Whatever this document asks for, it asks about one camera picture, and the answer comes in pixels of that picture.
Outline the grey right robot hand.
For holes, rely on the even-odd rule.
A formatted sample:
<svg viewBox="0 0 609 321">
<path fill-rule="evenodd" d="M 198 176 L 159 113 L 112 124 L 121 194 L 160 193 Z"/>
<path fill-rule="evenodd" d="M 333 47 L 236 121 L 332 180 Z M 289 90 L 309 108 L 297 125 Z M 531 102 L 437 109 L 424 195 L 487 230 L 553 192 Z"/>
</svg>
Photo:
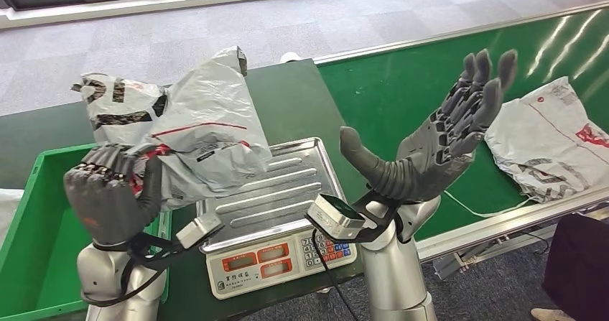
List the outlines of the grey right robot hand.
<svg viewBox="0 0 609 321">
<path fill-rule="evenodd" d="M 349 126 L 340 127 L 340 153 L 383 197 L 422 203 L 441 195 L 472 163 L 513 84 L 518 57 L 515 49 L 504 52 L 492 76 L 487 49 L 466 55 L 462 72 L 441 105 L 401 140 L 394 160 L 371 152 Z"/>
</svg>

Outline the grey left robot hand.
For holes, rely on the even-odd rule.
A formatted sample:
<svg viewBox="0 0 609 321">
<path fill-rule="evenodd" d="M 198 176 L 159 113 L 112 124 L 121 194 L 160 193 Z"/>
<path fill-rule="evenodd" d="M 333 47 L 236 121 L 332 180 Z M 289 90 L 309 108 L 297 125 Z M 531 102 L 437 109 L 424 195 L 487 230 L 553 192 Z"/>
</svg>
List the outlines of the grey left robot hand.
<svg viewBox="0 0 609 321">
<path fill-rule="evenodd" d="M 153 144 L 97 145 L 64 174 L 68 202 L 97 244 L 129 241 L 160 213 L 162 163 L 155 154 L 146 161 L 138 195 L 131 184 L 137 161 L 155 149 Z"/>
</svg>

